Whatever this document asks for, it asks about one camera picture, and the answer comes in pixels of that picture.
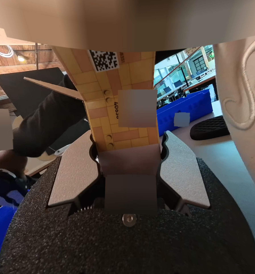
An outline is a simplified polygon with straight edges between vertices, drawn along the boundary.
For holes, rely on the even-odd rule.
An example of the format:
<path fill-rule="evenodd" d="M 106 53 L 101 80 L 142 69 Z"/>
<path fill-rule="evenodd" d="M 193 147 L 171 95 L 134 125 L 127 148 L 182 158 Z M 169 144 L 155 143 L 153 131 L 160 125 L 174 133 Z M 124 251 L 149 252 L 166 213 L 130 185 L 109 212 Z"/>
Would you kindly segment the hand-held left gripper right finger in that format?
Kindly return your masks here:
<path fill-rule="evenodd" d="M 176 206 L 182 210 L 185 204 L 208 209 L 210 201 L 194 152 L 170 131 L 162 139 L 162 162 L 158 172 L 165 186 L 178 196 Z"/>

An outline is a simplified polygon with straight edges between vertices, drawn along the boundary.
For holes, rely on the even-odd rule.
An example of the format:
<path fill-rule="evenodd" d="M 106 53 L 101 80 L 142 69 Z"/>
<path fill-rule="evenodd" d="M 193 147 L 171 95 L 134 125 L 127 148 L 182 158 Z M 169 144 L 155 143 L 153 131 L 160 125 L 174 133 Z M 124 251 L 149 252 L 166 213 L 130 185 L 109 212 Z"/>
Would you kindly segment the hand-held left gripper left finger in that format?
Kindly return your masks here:
<path fill-rule="evenodd" d="M 62 154 L 49 207 L 73 204 L 77 210 L 86 210 L 96 198 L 104 198 L 104 177 L 96 158 L 95 142 L 87 131 Z"/>

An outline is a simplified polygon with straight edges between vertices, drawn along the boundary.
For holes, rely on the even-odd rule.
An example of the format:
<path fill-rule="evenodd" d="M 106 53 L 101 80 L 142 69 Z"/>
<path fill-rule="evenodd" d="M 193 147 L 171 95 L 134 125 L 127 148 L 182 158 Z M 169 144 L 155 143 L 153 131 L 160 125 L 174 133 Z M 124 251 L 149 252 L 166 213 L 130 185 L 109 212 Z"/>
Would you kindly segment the yellow brick-print cardboard box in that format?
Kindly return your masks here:
<path fill-rule="evenodd" d="M 103 175 L 155 176 L 161 161 L 155 52 L 51 49 L 84 102 Z"/>

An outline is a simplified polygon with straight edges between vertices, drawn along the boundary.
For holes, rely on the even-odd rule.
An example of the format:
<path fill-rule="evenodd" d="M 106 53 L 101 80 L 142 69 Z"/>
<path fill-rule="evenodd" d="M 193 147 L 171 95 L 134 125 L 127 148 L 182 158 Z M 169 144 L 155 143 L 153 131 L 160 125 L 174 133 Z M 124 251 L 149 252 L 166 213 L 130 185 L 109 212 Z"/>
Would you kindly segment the wood-edged office desk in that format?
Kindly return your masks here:
<path fill-rule="evenodd" d="M 190 85 L 189 87 L 185 88 L 183 91 L 189 91 L 190 93 L 195 92 L 195 89 L 200 89 L 207 87 L 209 85 L 213 86 L 216 101 L 219 100 L 218 98 L 218 91 L 217 91 L 217 84 L 216 84 L 216 71 L 215 69 L 212 70 L 209 74 L 204 75 L 197 83 Z"/>

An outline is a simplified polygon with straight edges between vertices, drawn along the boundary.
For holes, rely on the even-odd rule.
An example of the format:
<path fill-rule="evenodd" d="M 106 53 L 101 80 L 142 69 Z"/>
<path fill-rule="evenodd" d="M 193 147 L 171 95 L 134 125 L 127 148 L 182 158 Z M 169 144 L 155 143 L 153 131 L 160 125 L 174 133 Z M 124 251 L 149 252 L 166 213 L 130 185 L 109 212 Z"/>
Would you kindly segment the black mesh wrist rest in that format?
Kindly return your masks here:
<path fill-rule="evenodd" d="M 230 135 L 223 115 L 201 121 L 192 126 L 190 137 L 201 141 Z"/>

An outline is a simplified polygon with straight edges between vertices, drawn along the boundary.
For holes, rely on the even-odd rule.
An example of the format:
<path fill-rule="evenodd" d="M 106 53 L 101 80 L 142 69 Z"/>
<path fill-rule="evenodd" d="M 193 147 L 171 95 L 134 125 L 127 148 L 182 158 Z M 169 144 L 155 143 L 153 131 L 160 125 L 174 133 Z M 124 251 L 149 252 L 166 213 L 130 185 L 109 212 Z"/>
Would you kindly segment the black flat panel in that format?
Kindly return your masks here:
<path fill-rule="evenodd" d="M 58 85 L 63 79 L 63 73 L 58 67 L 54 67 L 0 74 L 0 86 L 23 119 L 37 110 L 39 104 L 51 93 L 50 89 L 24 80 L 24 77 Z"/>

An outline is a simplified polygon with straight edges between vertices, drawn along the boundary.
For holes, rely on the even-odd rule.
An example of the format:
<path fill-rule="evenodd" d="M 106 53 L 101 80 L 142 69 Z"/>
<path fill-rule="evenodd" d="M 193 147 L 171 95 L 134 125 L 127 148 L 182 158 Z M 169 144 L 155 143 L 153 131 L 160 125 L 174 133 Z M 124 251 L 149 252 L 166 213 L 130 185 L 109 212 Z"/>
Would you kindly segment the white mannequin head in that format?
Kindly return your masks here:
<path fill-rule="evenodd" d="M 255 182 L 255 36 L 213 45 L 221 109 Z"/>

